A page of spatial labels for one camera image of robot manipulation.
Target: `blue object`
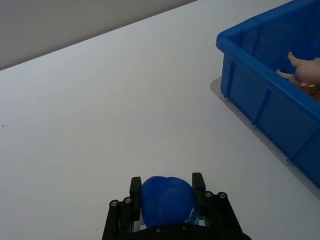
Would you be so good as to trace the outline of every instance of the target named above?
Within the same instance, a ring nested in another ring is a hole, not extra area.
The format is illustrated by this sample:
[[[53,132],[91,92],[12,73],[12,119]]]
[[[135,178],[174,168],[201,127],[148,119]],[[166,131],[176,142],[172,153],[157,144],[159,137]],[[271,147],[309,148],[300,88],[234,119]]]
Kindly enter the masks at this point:
[[[197,224],[192,187],[176,177],[153,176],[141,187],[141,211],[147,228],[162,224]]]
[[[276,74],[320,57],[320,1],[294,0],[221,32],[221,91],[320,188],[320,103]]]

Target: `blue container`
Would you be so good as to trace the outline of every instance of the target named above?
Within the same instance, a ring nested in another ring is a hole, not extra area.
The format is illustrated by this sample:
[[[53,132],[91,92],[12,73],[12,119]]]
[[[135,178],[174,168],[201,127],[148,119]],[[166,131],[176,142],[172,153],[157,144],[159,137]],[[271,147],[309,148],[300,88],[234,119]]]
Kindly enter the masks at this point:
[[[320,57],[320,0],[294,0],[221,32],[221,91],[320,188],[320,103],[276,74]]]

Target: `blue ball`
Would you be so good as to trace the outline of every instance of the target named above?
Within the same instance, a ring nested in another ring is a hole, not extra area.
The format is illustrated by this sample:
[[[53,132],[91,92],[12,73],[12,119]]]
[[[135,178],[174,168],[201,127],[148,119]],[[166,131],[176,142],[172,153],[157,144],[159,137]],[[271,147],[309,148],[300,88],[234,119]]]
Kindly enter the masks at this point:
[[[147,228],[195,223],[197,201],[192,187],[177,177],[153,176],[141,187],[142,218]]]

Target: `white table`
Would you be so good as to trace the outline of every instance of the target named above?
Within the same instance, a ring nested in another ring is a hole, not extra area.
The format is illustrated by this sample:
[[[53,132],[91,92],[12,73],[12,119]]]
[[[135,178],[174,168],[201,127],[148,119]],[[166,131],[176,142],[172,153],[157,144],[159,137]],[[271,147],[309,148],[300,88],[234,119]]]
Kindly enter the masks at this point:
[[[217,34],[284,2],[200,0],[1,71],[0,239],[100,240],[131,177],[192,172],[252,239],[319,239],[318,193],[210,90]]]

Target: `gray wall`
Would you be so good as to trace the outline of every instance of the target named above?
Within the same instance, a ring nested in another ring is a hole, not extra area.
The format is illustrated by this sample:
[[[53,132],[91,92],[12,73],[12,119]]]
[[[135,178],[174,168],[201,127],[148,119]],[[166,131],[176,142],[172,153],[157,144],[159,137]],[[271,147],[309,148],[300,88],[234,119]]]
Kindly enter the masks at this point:
[[[0,70],[194,0],[0,0]]]

